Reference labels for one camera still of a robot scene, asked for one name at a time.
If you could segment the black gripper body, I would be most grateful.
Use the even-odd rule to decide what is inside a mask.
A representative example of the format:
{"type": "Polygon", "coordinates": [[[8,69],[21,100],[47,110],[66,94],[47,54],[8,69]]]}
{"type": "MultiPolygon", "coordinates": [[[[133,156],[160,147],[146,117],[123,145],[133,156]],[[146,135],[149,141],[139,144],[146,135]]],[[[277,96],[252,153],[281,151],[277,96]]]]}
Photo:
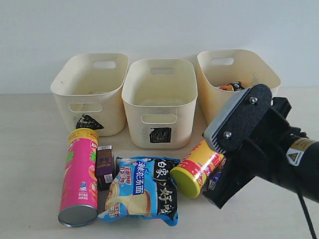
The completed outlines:
{"type": "Polygon", "coordinates": [[[205,197],[218,208],[233,197],[254,177],[260,177],[302,196],[301,180],[288,162],[286,152],[294,139],[306,136],[286,120],[291,110],[287,98],[274,97],[270,109],[240,148],[223,154],[226,163],[222,175],[205,197]]]}

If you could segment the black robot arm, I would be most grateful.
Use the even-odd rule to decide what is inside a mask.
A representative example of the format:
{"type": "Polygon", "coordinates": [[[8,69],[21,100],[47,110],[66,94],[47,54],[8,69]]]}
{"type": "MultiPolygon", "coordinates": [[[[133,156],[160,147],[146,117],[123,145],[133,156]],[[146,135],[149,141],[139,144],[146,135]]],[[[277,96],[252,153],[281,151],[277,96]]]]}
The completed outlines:
{"type": "Polygon", "coordinates": [[[290,108],[286,98],[253,94],[230,103],[210,123],[204,139],[226,162],[206,198],[221,208],[260,177],[300,199],[319,200],[319,143],[288,123],[290,108]]]}

